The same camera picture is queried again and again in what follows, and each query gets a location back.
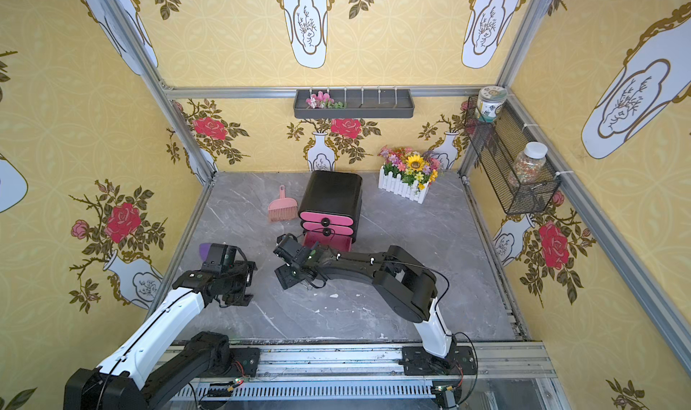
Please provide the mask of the pink bottom drawer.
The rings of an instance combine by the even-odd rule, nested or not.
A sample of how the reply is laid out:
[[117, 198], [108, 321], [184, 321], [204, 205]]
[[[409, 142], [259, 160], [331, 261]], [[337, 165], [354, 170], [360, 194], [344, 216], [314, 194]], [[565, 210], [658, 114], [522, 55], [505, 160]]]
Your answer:
[[329, 233], [325, 235], [322, 231], [307, 231], [304, 236], [303, 245], [313, 247], [316, 244], [327, 246], [341, 252], [351, 250], [353, 239], [350, 236]]

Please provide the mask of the pink top drawer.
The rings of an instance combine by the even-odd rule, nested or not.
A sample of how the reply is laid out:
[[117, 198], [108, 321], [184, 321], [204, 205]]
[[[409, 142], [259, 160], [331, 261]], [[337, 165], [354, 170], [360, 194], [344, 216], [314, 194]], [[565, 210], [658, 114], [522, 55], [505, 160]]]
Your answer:
[[343, 216], [338, 214], [327, 214], [322, 212], [312, 212], [312, 211], [302, 211], [299, 214], [300, 218], [304, 221], [321, 223], [323, 226], [343, 226], [352, 227], [354, 226], [354, 220], [349, 216]]

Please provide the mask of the black drawer cabinet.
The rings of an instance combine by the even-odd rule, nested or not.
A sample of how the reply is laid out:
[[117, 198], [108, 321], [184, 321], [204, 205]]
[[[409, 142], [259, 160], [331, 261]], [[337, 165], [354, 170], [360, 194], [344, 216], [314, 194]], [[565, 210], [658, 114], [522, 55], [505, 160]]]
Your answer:
[[359, 174], [314, 171], [304, 192], [298, 216], [302, 211], [349, 216], [354, 220], [356, 241], [361, 217], [363, 178]]

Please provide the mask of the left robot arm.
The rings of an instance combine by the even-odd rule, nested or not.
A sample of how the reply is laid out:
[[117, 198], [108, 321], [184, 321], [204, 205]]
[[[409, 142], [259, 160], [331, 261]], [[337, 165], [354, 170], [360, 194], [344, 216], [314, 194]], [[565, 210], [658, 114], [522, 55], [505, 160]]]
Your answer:
[[237, 246], [205, 244], [200, 269], [182, 273], [144, 324], [93, 370], [79, 369], [65, 387], [66, 409], [160, 409], [202, 375], [233, 377], [237, 386], [257, 373], [259, 349], [233, 350], [224, 334], [201, 332], [164, 364], [159, 360], [181, 331], [213, 302], [246, 307], [257, 265]]

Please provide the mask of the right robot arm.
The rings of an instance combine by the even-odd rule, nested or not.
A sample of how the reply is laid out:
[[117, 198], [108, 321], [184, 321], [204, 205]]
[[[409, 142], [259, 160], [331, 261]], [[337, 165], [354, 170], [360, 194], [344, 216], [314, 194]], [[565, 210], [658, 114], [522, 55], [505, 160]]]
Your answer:
[[285, 291], [302, 282], [313, 288], [334, 280], [368, 284], [395, 314], [415, 326], [428, 354], [448, 356], [453, 338], [437, 313], [437, 276], [402, 247], [373, 254], [340, 252], [319, 243], [304, 246], [285, 234], [277, 237], [274, 254], [284, 261], [275, 275]]

